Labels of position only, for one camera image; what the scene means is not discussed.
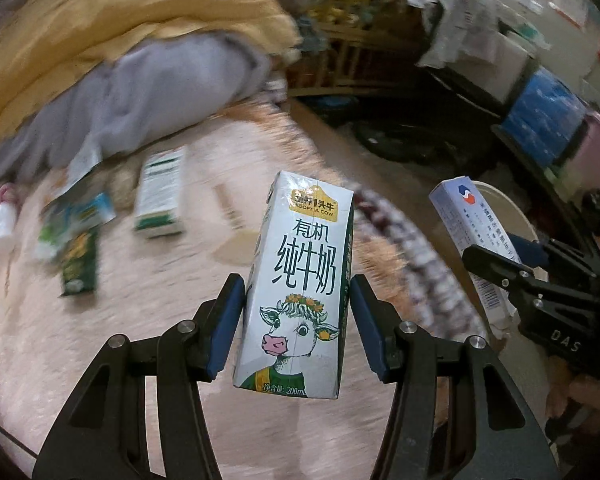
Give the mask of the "person's right hand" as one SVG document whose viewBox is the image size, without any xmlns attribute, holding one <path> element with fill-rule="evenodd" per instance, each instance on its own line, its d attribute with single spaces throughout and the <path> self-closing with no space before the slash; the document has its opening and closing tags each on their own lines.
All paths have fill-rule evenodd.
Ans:
<svg viewBox="0 0 600 480">
<path fill-rule="evenodd" d="M 550 364 L 550 391 L 546 399 L 545 413 L 548 418 L 564 414 L 569 401 L 582 404 L 590 410 L 588 418 L 580 425 L 585 434 L 600 432 L 600 380 L 590 376 L 573 376 L 567 363 L 556 356 Z"/>
</svg>

